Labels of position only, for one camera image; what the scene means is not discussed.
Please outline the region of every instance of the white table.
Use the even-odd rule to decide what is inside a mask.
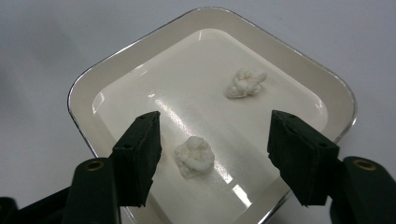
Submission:
[[[395,1],[5,0],[0,196],[24,207],[69,186],[76,166],[92,157],[67,112],[75,79],[184,12],[210,6],[238,13],[339,75],[358,101],[339,158],[368,158],[396,177]],[[330,223],[329,204],[307,209],[291,197],[271,223]]]

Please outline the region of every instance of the tray rim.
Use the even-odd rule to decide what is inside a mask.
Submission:
[[[336,136],[336,138],[333,140],[334,143],[338,143],[341,138],[351,129],[351,127],[356,123],[357,120],[357,114],[358,114],[358,105],[357,105],[357,101],[356,101],[356,97],[355,94],[353,93],[352,89],[350,89],[350,87],[347,85],[347,83],[338,75],[336,75],[334,73],[334,71],[332,71],[331,69],[325,67],[324,65],[318,63],[317,61],[311,59],[310,57],[308,57],[306,54],[300,52],[299,50],[295,49],[294,47],[292,47],[291,45],[289,45],[288,43],[286,43],[285,41],[279,39],[278,37],[270,34],[269,32],[267,32],[266,30],[264,30],[263,28],[261,28],[260,26],[256,25],[255,23],[247,20],[246,18],[242,17],[241,15],[231,11],[230,9],[226,9],[224,7],[198,7],[198,8],[194,8],[192,10],[189,10],[183,14],[181,14],[180,16],[176,17],[175,19],[167,22],[166,24],[158,27],[157,29],[149,32],[148,34],[140,37],[139,39],[137,39],[135,42],[133,42],[132,44],[117,50],[116,52],[110,54],[109,56],[105,57],[103,60],[99,61],[98,63],[95,63],[94,65],[92,65],[91,67],[89,67],[88,69],[86,69],[83,73],[81,73],[81,75],[78,76],[78,78],[74,81],[74,83],[72,84],[72,87],[70,88],[70,91],[68,93],[67,96],[67,109],[68,112],[72,118],[72,120],[74,121],[74,123],[76,124],[78,131],[80,132],[81,136],[83,137],[84,141],[86,142],[87,146],[89,147],[90,151],[92,152],[93,156],[95,158],[98,158],[98,154],[96,153],[95,149],[92,146],[92,143],[90,142],[90,140],[88,139],[87,135],[82,131],[82,129],[80,128],[80,125],[78,123],[78,119],[76,118],[76,116],[73,113],[72,110],[72,106],[71,106],[71,95],[73,94],[73,91],[76,87],[76,85],[78,84],[78,82],[87,74],[89,73],[96,65],[103,63],[107,60],[109,60],[110,58],[112,58],[113,56],[127,50],[128,48],[130,48],[133,45],[138,44],[139,42],[143,41],[144,39],[148,38],[148,36],[151,36],[152,34],[156,33],[157,31],[161,30],[162,28],[166,27],[167,25],[178,21],[179,19],[183,18],[184,16],[195,12],[195,11],[199,11],[199,10],[219,10],[219,11],[223,11],[223,12],[227,12],[227,13],[231,13],[234,14],[236,17],[238,17],[239,19],[241,19],[242,21],[248,23],[249,25],[251,25],[252,27],[259,29],[261,32],[265,33],[266,35],[270,36],[271,38],[273,38],[274,40],[276,40],[277,42],[279,42],[281,45],[283,45],[284,47],[286,47],[287,49],[293,51],[294,53],[300,55],[301,57],[303,57],[305,60],[309,61],[310,63],[314,64],[315,66],[319,67],[320,69],[323,69],[324,71],[326,71],[329,75],[331,75],[333,78],[337,79],[339,83],[341,83],[341,85],[345,88],[345,90],[347,91],[347,93],[350,96],[350,100],[352,102],[352,116],[351,119],[349,121],[349,123],[346,125],[345,129],[343,131],[340,132],[340,134],[338,136]],[[283,195],[280,200],[275,204],[275,206],[273,206],[273,208],[271,210],[269,210],[266,214],[263,214],[263,218],[261,220],[261,223],[267,223],[270,218],[273,216],[273,214],[282,206],[282,204],[290,197],[290,195],[292,194],[291,189],[288,190],[288,192]],[[130,209],[128,209],[127,207],[125,207],[125,212],[127,213],[128,217],[132,220],[133,223],[137,223],[137,221],[134,219],[134,215],[132,213],[132,211]]]

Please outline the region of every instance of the crumpled white object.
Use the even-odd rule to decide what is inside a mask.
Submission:
[[[261,82],[267,78],[267,73],[260,68],[241,68],[228,86],[226,96],[240,98],[255,95],[262,90]]]
[[[204,138],[191,136],[175,149],[175,157],[181,174],[186,178],[209,172],[215,162],[210,145]]]

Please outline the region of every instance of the enamel tray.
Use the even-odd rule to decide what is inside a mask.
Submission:
[[[255,96],[228,99],[236,71],[268,72]],[[263,223],[289,195],[268,159],[273,109],[292,113],[333,141],[356,118],[347,84],[320,64],[235,13],[190,11],[84,72],[69,112],[96,157],[107,157],[136,117],[161,112],[163,154],[146,207],[133,223]],[[174,149],[203,137],[214,169],[181,176]]]

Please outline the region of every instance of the gray surface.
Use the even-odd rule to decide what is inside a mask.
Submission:
[[[139,37],[204,6],[235,11],[343,78],[359,111],[339,143],[339,158],[369,158],[396,176],[395,1],[4,0],[0,196],[24,207],[70,185],[76,166],[92,157],[67,112],[74,80]],[[330,223],[328,211],[301,207],[292,197],[272,223]]]

